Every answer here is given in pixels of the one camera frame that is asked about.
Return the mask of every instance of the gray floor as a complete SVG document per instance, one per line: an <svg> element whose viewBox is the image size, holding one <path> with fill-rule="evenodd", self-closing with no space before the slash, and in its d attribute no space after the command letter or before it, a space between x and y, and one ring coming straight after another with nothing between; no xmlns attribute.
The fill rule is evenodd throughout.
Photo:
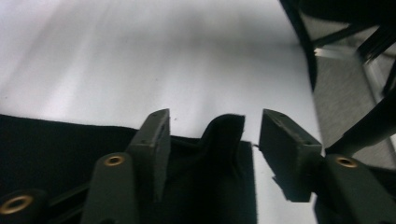
<svg viewBox="0 0 396 224"><path fill-rule="evenodd" d="M346 27L342 23L318 21L307 17L304 17L304 22L311 39ZM336 45L358 45L372 32L373 29L342 40ZM375 106L375 100L362 64L357 58L341 60L317 57L317 59L318 83L315 102L323 145L329 147ZM378 60L383 73L388 74L392 59L382 56ZM367 147L356 153L354 157L366 164L396 169L396 156L389 140Z"/></svg>

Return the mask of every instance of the black chair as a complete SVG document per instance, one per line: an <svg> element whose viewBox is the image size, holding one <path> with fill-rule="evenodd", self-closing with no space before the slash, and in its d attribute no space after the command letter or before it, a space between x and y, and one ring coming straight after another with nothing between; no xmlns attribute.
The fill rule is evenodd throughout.
<svg viewBox="0 0 396 224"><path fill-rule="evenodd" d="M368 63L396 42L395 0L301 0L299 8L304 14L318 19L350 23L339 32L313 40L312 45L316 48L378 26L357 49L361 60ZM396 61L390 70L383 94L387 95L395 84Z"/></svg>

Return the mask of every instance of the black fabric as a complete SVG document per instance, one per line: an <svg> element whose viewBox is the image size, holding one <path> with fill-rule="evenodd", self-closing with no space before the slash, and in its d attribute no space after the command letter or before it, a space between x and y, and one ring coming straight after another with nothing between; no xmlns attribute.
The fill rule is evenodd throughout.
<svg viewBox="0 0 396 224"><path fill-rule="evenodd" d="M240 141L244 121L224 115L201 139L172 137L163 201L141 200L141 222L256 223L251 145ZM0 196L17 189L59 196L89 181L96 160L124 151L135 133L0 115Z"/></svg>

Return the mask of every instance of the white table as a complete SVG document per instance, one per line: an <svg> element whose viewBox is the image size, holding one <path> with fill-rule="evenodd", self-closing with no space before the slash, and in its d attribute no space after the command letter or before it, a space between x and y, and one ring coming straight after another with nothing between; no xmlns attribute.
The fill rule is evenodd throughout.
<svg viewBox="0 0 396 224"><path fill-rule="evenodd" d="M139 128L163 108L173 135L201 137L235 113L257 144L269 108L320 138L305 56L276 0L1 1L1 114ZM260 223L316 223L257 150L254 162Z"/></svg>

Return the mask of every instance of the chair leg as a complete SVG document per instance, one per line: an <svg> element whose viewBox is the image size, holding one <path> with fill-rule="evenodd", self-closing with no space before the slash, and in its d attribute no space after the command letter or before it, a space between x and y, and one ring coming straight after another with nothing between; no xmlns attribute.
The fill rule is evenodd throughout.
<svg viewBox="0 0 396 224"><path fill-rule="evenodd" d="M325 45L328 45L328 44L334 43L336 41L339 41L341 39L344 39L348 36L355 35L361 31L367 30L371 27L373 27L373 25L351 24L345 29L342 29L342 30L335 32L333 34L330 34L330 35L325 35L321 38L318 38L318 39L312 41L312 44L316 48L323 47Z"/></svg>
<svg viewBox="0 0 396 224"><path fill-rule="evenodd" d="M367 63L378 57L395 42L396 33L394 30L380 26L359 46L357 52L361 56L361 59Z"/></svg>
<svg viewBox="0 0 396 224"><path fill-rule="evenodd" d="M396 86L396 60L393 63L392 68L390 69L390 73L387 79L387 83L385 84L384 90L382 90L382 94L387 96L391 89Z"/></svg>

